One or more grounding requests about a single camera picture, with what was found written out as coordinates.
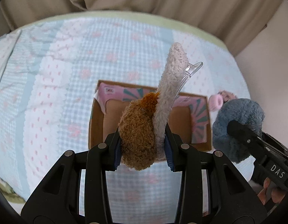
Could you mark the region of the person's right hand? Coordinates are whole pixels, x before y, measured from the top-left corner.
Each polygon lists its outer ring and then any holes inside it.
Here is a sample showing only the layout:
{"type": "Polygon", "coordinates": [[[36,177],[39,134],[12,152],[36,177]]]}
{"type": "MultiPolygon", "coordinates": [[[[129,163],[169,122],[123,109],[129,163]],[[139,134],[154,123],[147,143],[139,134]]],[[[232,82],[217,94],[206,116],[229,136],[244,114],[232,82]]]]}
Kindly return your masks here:
{"type": "Polygon", "coordinates": [[[268,201],[268,194],[273,201],[273,203],[278,204],[286,195],[286,191],[279,187],[273,187],[273,182],[270,178],[266,178],[263,183],[263,189],[258,193],[258,197],[263,205],[268,201]]]}

